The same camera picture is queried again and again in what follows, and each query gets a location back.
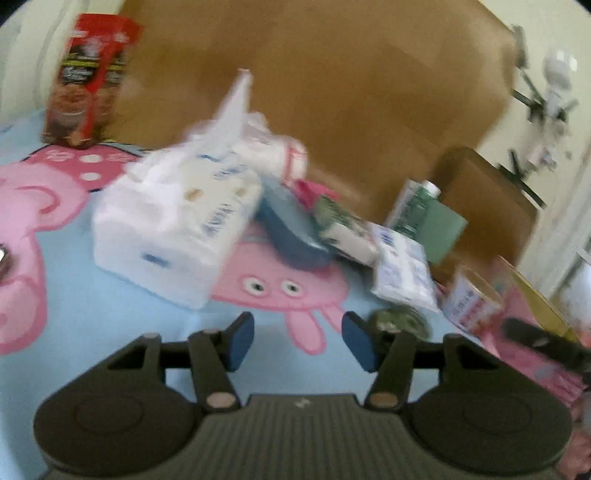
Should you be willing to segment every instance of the brown cardboard box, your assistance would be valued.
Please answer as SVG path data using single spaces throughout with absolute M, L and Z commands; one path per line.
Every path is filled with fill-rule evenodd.
M 500 255 L 516 265 L 535 225 L 536 207 L 495 167 L 471 148 L 455 148 L 437 163 L 430 180 L 439 200 L 468 224 L 433 277 L 445 283 L 463 263 L 486 276 Z
M 111 137 L 179 140 L 248 68 L 251 108 L 372 221 L 445 150 L 476 147 L 511 98 L 512 32 L 478 0 L 126 0 L 122 15 L 145 28 Z

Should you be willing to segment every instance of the white package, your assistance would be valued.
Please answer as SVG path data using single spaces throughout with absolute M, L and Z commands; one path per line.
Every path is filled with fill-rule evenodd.
M 248 113 L 252 76 L 244 70 L 232 86 L 219 110 L 223 123 L 218 123 L 222 132 L 231 132 L 231 142 L 225 151 L 233 151 L 259 175 L 275 177 L 282 184 L 291 186 L 303 179 L 308 168 L 308 152 L 298 140 L 286 135 L 274 135 L 260 112 Z M 186 132 L 189 150 L 201 149 L 204 133 L 211 129 L 211 122 L 199 122 Z
M 261 113 L 247 116 L 242 135 L 232 149 L 259 175 L 275 177 L 288 187 L 306 176 L 305 146 L 295 138 L 273 135 Z
M 179 305 L 207 303 L 262 196 L 258 175 L 227 152 L 240 132 L 227 111 L 220 109 L 200 147 L 155 151 L 103 191 L 93 217 L 98 266 Z
M 423 246 L 401 233 L 371 224 L 378 259 L 371 292 L 377 297 L 438 312 Z

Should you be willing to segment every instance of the cartoon eye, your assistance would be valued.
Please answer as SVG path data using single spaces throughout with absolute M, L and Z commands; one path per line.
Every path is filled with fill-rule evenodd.
M 302 288 L 291 280 L 284 280 L 281 282 L 281 289 L 289 297 L 301 297 L 303 294 Z
M 262 297 L 267 293 L 265 284 L 256 277 L 248 277 L 242 280 L 242 286 L 247 293 L 255 297 Z

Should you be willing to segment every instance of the circular pad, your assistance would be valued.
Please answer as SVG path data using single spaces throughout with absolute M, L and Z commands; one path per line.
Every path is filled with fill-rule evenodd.
M 419 438 L 436 456 L 488 475 L 519 475 L 558 461 L 569 411 L 545 391 L 523 394 L 429 391 L 411 410 Z
M 49 465 L 81 476 L 121 476 L 172 457 L 194 422 L 193 405 L 165 386 L 121 394 L 63 390 L 37 410 L 34 432 Z

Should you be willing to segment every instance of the red snack box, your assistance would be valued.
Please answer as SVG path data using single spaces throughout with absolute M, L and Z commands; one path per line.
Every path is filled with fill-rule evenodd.
M 78 17 L 49 98 L 43 141 L 87 148 L 103 139 L 140 33 L 119 15 Z

